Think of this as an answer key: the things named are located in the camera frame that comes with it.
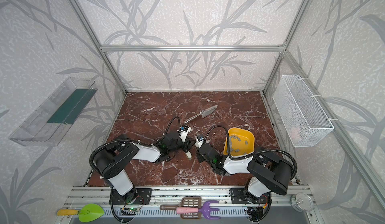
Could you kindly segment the yellow plastic tray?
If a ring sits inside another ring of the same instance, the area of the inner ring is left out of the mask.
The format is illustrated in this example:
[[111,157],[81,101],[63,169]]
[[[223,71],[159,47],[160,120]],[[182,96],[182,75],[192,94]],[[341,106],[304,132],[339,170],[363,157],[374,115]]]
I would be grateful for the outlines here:
[[231,156],[243,156],[254,152],[255,136],[251,131],[232,127],[228,130],[228,135],[230,144],[228,145],[228,140],[226,139],[223,155],[228,155],[228,146]]

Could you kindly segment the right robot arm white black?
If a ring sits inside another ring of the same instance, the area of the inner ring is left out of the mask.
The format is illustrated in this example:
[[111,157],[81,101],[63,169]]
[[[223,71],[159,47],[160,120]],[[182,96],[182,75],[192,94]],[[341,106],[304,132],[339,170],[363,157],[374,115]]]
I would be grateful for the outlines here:
[[225,128],[226,140],[222,153],[208,143],[208,135],[196,135],[195,146],[199,162],[208,163],[215,174],[226,176],[251,174],[244,187],[244,200],[255,203],[268,193],[286,195],[290,181],[295,178],[298,165],[295,158],[280,149],[256,148],[251,131]]

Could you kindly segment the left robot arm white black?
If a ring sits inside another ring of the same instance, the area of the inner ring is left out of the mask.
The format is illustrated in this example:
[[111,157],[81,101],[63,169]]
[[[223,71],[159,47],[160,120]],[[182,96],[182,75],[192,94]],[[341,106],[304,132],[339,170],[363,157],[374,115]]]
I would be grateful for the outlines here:
[[145,144],[122,134],[97,147],[89,157],[89,164],[114,192],[124,197],[135,190],[125,171],[132,160],[164,162],[171,159],[171,154],[180,150],[188,154],[195,142],[193,138],[178,131],[163,134],[152,144]]

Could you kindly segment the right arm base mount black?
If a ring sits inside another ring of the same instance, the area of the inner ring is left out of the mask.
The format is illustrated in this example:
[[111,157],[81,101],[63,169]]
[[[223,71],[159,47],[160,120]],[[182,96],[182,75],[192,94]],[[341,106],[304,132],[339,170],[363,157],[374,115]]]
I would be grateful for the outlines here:
[[261,197],[255,197],[251,193],[247,192],[244,188],[230,188],[229,195],[232,204],[268,204],[271,192],[263,194]]

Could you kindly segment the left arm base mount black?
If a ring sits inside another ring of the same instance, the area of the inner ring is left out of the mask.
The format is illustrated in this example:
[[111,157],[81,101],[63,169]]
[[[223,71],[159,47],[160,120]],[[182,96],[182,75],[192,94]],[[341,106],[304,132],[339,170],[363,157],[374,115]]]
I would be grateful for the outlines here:
[[121,196],[116,189],[112,189],[110,192],[109,204],[148,205],[151,199],[151,194],[151,188],[133,188],[123,196]]

